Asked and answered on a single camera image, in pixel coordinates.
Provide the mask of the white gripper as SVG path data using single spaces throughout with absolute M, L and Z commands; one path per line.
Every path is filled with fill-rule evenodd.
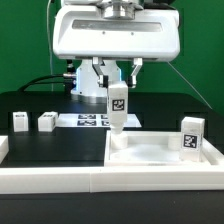
M 53 51 L 61 59 L 94 57 L 92 67 L 101 88 L 107 88 L 109 81 L 101 69 L 105 65 L 102 58 L 134 58 L 127 85 L 135 88 L 143 59 L 171 61 L 177 57 L 178 26 L 176 10 L 141 10 L 132 20 L 110 20 L 95 6 L 64 6 L 55 19 Z

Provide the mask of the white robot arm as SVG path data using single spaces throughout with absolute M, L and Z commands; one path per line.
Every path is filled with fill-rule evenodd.
M 81 65 L 69 92 L 75 100 L 104 103 L 107 83 L 121 79 L 119 61 L 131 61 L 128 84 L 145 61 L 170 62 L 180 52 L 175 0 L 61 0 L 53 32 L 53 52 Z

